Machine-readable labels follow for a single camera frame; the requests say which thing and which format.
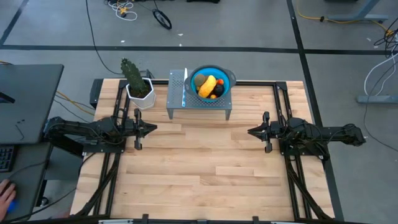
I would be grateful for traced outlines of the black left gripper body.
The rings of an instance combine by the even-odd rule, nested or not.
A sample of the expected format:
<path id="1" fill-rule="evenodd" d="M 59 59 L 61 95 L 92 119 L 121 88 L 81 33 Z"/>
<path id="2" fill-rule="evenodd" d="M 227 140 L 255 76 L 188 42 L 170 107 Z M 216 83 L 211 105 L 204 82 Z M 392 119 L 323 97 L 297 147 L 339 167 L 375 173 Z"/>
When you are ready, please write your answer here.
<path id="1" fill-rule="evenodd" d="M 141 144 L 141 111 L 139 109 L 134 109 L 134 117 L 127 117 L 124 121 L 124 137 L 128 138 L 135 136 L 134 148 L 137 150 L 142 150 Z"/>

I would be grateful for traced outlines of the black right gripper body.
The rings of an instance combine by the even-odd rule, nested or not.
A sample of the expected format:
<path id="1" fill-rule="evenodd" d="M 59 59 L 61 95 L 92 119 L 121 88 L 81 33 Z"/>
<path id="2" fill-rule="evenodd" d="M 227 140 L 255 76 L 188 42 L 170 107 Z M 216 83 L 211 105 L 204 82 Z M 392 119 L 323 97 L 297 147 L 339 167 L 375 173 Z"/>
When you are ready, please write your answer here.
<path id="1" fill-rule="evenodd" d="M 263 116 L 263 123 L 266 126 L 264 128 L 265 134 L 265 152 L 270 153 L 273 149 L 271 139 L 280 139 L 282 136 L 282 126 L 278 121 L 269 121 L 270 114 L 268 111 L 265 111 Z"/>

